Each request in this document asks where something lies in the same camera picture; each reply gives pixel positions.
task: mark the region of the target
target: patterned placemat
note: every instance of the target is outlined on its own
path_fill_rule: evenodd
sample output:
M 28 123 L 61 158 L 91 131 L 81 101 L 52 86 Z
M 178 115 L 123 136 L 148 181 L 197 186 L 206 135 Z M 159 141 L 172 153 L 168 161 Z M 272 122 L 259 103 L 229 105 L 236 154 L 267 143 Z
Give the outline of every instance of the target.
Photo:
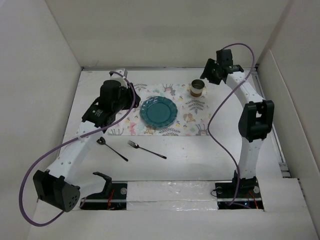
M 207 136 L 208 122 L 213 114 L 212 99 L 204 87 L 201 97 L 190 95 L 188 84 L 134 84 L 141 104 L 155 96 L 171 99 L 178 109 L 174 124 L 164 129 L 146 125 L 140 118 L 140 107 L 134 108 L 125 120 L 107 130 L 108 135 L 134 136 Z M 117 114 L 120 119 L 125 111 Z

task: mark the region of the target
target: fork tines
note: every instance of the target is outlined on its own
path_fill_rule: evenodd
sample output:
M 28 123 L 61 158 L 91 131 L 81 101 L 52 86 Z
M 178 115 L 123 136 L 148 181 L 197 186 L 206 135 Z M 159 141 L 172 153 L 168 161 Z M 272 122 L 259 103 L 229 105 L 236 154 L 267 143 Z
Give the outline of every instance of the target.
M 137 144 L 135 144 L 133 141 L 128 141 L 128 144 L 131 146 L 131 147 L 134 147 L 134 148 L 137 148 L 138 147 L 138 145 Z

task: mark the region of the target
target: plate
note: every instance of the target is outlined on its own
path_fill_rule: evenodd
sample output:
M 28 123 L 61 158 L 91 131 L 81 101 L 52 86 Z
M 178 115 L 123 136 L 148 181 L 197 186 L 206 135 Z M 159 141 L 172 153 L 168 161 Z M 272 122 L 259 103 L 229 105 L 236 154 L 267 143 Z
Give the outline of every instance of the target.
M 144 101 L 140 116 L 147 125 L 154 128 L 166 128 L 175 122 L 178 114 L 176 104 L 169 98 L 154 96 Z

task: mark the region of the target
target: utensil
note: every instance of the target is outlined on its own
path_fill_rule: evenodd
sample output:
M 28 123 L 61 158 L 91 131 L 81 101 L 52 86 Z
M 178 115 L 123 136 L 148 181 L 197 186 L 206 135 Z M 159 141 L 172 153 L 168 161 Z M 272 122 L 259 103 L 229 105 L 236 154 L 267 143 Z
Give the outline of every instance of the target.
M 204 81 L 200 79 L 193 80 L 191 82 L 190 94 L 196 98 L 200 97 L 202 94 L 202 91 L 204 90 L 204 87 L 205 87 Z
M 126 162 L 128 162 L 129 160 L 122 156 L 120 153 L 118 153 L 116 150 L 114 150 L 112 147 L 110 147 L 109 145 L 106 144 L 106 140 L 105 138 L 102 136 L 100 137 L 97 141 L 96 141 L 98 144 L 100 145 L 106 145 L 108 148 L 110 148 L 112 151 L 114 151 L 116 154 L 118 154 L 121 158 L 123 158 Z
M 155 155 L 159 156 L 160 158 L 167 159 L 166 156 L 163 156 L 163 155 L 161 155 L 161 154 L 158 154 L 158 153 L 155 153 L 155 152 L 153 152 L 153 151 L 149 151 L 149 150 L 147 150 L 147 149 L 145 149 L 145 148 L 143 148 L 143 147 L 140 147 L 138 144 L 134 143 L 133 141 L 128 141 L 128 144 L 129 144 L 131 147 L 134 147 L 135 149 L 143 149 L 143 150 L 145 150 L 145 151 L 147 151 L 147 152 L 149 152 L 149 153 L 152 153 L 152 154 L 155 154 Z
M 177 114 L 175 103 L 163 96 L 150 97 L 140 108 L 140 116 L 145 123 L 157 129 L 173 124 Z

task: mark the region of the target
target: robotic arm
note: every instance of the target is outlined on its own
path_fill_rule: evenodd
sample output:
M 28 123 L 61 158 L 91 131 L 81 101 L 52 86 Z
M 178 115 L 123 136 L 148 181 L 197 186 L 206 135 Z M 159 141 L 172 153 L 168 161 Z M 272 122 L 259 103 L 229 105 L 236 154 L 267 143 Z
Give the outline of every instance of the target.
M 233 64 L 230 49 L 217 51 L 216 57 L 216 61 L 208 59 L 200 78 L 206 78 L 216 85 L 224 81 L 234 90 L 245 80 L 244 70 L 240 65 Z M 239 172 L 234 171 L 232 185 L 228 188 L 235 189 L 238 175 L 240 175 L 239 193 L 246 194 L 255 187 L 257 182 L 256 165 L 259 151 L 267 134 L 272 130 L 275 105 L 271 100 L 263 99 L 247 81 L 234 93 L 243 107 L 238 123 L 238 130 L 242 136 L 242 148 L 238 163 Z
M 125 69 L 117 72 L 127 76 Z M 134 108 L 139 106 L 140 100 L 135 94 Z M 111 75 L 110 80 L 105 81 L 100 88 L 100 97 L 82 117 L 75 135 L 79 141 L 66 146 L 45 172 L 38 170 L 34 174 L 33 182 L 40 200 L 69 212 L 81 198 L 95 193 L 109 194 L 112 179 L 103 173 L 94 172 L 96 177 L 92 181 L 79 183 L 75 180 L 80 164 L 105 131 L 98 131 L 83 138 L 80 136 L 112 124 L 116 120 L 116 114 L 120 110 L 129 109 L 132 102 L 133 92 L 127 83 L 118 75 Z

